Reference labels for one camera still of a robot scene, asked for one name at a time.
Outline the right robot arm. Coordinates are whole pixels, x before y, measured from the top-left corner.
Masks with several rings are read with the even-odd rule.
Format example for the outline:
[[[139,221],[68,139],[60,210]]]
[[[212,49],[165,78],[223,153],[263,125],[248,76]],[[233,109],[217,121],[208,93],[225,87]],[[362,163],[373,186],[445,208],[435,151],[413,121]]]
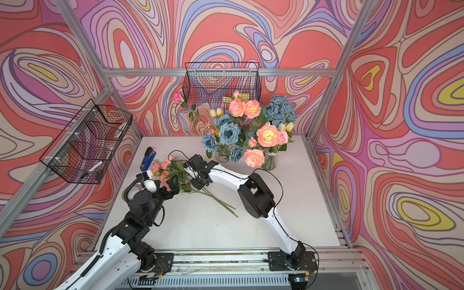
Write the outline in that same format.
[[[243,175],[225,168],[216,161],[206,162],[194,155],[183,164],[197,190],[211,183],[221,184],[237,191],[245,210],[254,218],[264,221],[278,240],[283,262],[275,265],[298,270],[305,258],[306,247],[285,225],[277,210],[274,194],[257,173]]]

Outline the light pink rose stem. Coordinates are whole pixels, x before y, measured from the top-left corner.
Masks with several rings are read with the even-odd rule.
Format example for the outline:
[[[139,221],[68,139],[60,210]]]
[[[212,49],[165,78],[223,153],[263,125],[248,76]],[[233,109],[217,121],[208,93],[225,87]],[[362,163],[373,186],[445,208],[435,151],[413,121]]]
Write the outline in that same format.
[[[174,176],[177,176],[178,181],[181,183],[185,183],[187,181],[187,173],[184,168],[183,160],[177,160],[173,156],[169,156],[163,161],[161,168],[163,169],[161,173],[161,180],[163,182]]]

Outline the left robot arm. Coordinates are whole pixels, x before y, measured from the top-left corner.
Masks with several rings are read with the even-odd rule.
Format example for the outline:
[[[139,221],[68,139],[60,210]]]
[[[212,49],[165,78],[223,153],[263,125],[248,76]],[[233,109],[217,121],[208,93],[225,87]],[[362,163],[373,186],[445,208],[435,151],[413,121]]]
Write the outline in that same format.
[[[157,215],[165,212],[164,201],[179,192],[176,175],[162,185],[146,172],[138,174],[123,192],[129,207],[123,220],[104,235],[98,251],[58,289],[114,290],[139,271],[155,273],[155,279],[169,273],[174,256],[156,253],[143,238],[157,226]]]

